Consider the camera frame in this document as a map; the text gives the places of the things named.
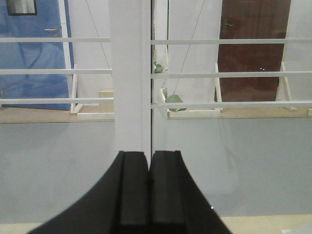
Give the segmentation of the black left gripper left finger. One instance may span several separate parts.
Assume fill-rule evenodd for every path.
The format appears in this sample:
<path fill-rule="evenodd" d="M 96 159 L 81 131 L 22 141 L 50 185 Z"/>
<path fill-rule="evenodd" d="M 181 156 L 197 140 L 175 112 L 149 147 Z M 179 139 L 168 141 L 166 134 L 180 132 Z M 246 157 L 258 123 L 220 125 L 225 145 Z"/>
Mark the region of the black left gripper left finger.
<path fill-rule="evenodd" d="M 148 164 L 143 152 L 120 151 L 99 181 L 32 234 L 146 234 Z"/>

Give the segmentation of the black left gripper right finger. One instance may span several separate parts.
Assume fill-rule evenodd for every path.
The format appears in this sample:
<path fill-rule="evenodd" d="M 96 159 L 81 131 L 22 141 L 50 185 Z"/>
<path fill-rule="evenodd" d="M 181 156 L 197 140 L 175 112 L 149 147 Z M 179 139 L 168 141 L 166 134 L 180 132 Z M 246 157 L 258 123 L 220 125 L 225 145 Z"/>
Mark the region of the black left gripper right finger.
<path fill-rule="evenodd" d="M 155 151 L 150 165 L 153 234 L 229 234 L 205 198 L 180 151 Z"/>

